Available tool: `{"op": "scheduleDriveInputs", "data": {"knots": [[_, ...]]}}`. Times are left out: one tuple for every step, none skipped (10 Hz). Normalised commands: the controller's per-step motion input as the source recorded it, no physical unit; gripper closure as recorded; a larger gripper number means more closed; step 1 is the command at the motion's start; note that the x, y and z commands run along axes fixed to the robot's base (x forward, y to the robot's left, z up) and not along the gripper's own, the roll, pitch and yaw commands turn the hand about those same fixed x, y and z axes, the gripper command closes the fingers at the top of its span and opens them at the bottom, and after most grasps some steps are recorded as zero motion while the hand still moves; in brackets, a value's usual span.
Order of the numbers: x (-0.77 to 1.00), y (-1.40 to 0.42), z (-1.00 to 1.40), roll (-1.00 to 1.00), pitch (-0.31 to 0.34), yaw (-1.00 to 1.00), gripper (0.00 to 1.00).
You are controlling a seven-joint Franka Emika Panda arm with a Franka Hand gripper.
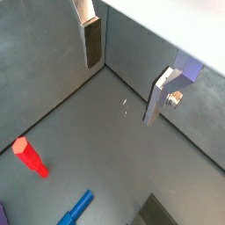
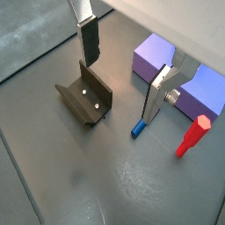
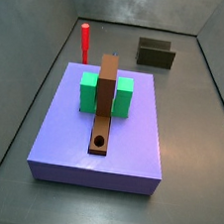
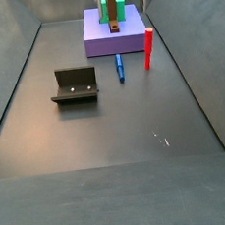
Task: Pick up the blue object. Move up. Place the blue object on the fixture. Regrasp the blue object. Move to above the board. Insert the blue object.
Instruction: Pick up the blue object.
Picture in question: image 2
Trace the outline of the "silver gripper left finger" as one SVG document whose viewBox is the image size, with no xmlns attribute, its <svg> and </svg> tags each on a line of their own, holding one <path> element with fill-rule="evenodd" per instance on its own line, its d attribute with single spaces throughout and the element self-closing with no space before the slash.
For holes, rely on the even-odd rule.
<svg viewBox="0 0 225 225">
<path fill-rule="evenodd" d="M 99 58 L 98 18 L 93 14 L 90 0 L 67 0 L 76 20 L 83 60 L 89 68 Z"/>
</svg>

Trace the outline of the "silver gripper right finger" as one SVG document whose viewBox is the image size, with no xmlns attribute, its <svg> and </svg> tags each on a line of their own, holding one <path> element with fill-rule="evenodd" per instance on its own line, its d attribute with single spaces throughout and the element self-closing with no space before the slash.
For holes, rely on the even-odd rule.
<svg viewBox="0 0 225 225">
<path fill-rule="evenodd" d="M 149 84 L 142 119 L 149 125 L 159 112 L 166 94 L 193 79 L 200 62 L 176 48 L 172 58 L 172 66 L 164 64 Z"/>
</svg>

